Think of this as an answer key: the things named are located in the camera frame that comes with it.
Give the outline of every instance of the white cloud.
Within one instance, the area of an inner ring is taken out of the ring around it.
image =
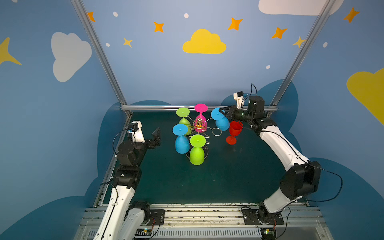
[[[344,0],[336,0],[331,14],[337,11]],[[260,0],[259,10],[266,14],[319,15],[326,0]]]
[[[91,45],[76,34],[54,33],[51,47],[56,60],[53,74],[60,82],[68,81],[91,57]]]

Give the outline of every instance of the yellow cloud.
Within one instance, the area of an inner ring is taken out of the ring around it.
[[[358,72],[347,81],[347,88],[382,124],[384,124],[384,68],[376,73]]]
[[[227,46],[221,42],[219,35],[210,33],[206,29],[199,29],[193,33],[191,40],[183,45],[186,53],[223,53]]]

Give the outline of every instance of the dark green table surface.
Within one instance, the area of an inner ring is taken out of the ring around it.
[[[195,119],[197,114],[191,112],[189,116]],[[204,115],[210,118],[210,112]],[[258,203],[277,190],[284,167],[253,131],[243,129],[236,137],[237,143],[229,145],[225,141],[228,131],[216,137],[208,129],[209,155],[203,164],[195,166],[175,150],[177,136],[172,128],[180,119],[175,112],[133,113],[131,121],[141,121],[145,138],[151,138],[157,127],[162,138],[162,145],[145,155],[133,200],[151,204]],[[215,127],[213,119],[208,123]]]

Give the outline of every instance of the metal rail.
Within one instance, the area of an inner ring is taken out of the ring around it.
[[[264,227],[274,227],[274,225],[245,225],[241,207],[248,206],[257,209],[255,203],[226,203],[226,204],[151,204],[151,209],[164,209],[164,225],[154,238],[190,238],[185,231],[202,231],[195,233],[195,238],[232,238],[238,239],[236,232],[241,232],[242,237],[255,238],[255,233],[250,236],[250,227],[253,230]],[[319,238],[323,240],[333,240],[328,227],[318,207],[307,207],[305,203],[291,203],[291,213],[288,219],[287,227],[310,229],[317,232]],[[93,239],[99,225],[104,217],[106,207],[97,207],[86,209],[76,233],[75,240]],[[284,222],[287,221],[288,209],[282,212]],[[276,226],[279,232],[282,232],[285,225]],[[227,231],[225,234],[206,231]]]
[[[314,22],[311,30],[309,31],[306,41],[304,42],[304,45],[300,48],[299,53],[297,54],[295,60],[292,63],[291,68],[289,69],[287,75],[285,76],[283,82],[281,83],[279,89],[277,90],[275,96],[272,99],[271,106],[277,106],[279,103],[281,97],[287,90],[289,84],[291,83],[293,77],[295,76],[297,70],[299,69],[301,63],[303,62],[305,56],[309,52],[312,44],[314,43],[315,39],[319,35],[321,29],[323,28],[325,22],[327,21],[331,8],[336,0],[327,0],[317,17],[316,21]],[[268,112],[267,116],[270,117],[272,112]]]
[[[215,108],[224,108],[227,106],[209,105],[208,111],[212,111]],[[195,110],[195,106],[176,106],[176,105],[122,105],[123,111],[176,111],[179,108],[188,108],[189,110]],[[277,106],[264,106],[265,111],[277,111]]]
[[[118,99],[122,105],[127,104],[125,97],[124,97],[124,94],[121,91],[120,85],[119,85],[119,83],[118,83],[118,81],[117,81],[117,79],[116,79],[116,77],[112,71],[112,67],[109,64],[107,57],[105,55],[105,52],[104,52],[104,50],[101,46],[101,43],[99,41],[99,38],[97,37],[95,29],[93,28],[93,25],[92,25],[91,21],[89,20],[87,11],[86,11],[85,6],[83,4],[83,1],[82,0],[71,0],[71,1],[72,1],[72,4],[73,4],[76,12],[77,12],[77,15],[80,18],[81,23],[84,26],[85,31],[87,32],[89,39],[91,40],[91,43],[93,45],[94,50],[100,59],[101,65],[103,66],[104,71],[107,74],[107,77],[112,84],[112,87],[116,93],[116,96],[118,97]]]
[[[122,129],[126,129],[130,122],[131,122],[131,115],[127,116],[127,119],[125,121],[124,127]],[[123,131],[120,134],[120,138],[119,138],[119,141],[116,144],[115,151],[117,151],[117,148],[119,147],[119,145],[124,140],[124,137],[125,137],[126,133],[127,133],[127,131]],[[108,182],[111,179],[113,170],[114,170],[115,165],[116,165],[116,161],[117,161],[117,158],[115,157],[115,153],[113,153],[112,159],[109,162],[108,169],[107,169],[107,171],[106,171],[106,173],[104,175],[104,178],[103,178],[102,182]],[[103,203],[104,197],[105,197],[105,193],[106,193],[107,189],[108,189],[108,184],[100,185],[100,188],[99,188],[99,191],[97,193],[97,196],[96,196],[96,198],[95,198],[95,200],[93,202],[93,207],[100,206]]]

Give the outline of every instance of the cloud decal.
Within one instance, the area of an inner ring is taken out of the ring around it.
[[[337,11],[344,0],[336,0],[331,14]],[[260,0],[259,10],[266,14],[319,15],[326,0]]]
[[[219,35],[210,33],[206,29],[199,29],[193,33],[191,40],[183,45],[186,53],[205,53],[219,54],[223,53],[227,46],[221,42]]]
[[[91,45],[76,34],[54,33],[51,47],[55,62],[53,74],[60,82],[68,81],[91,57]]]
[[[384,124],[384,68],[376,73],[358,72],[347,81],[351,94]]]

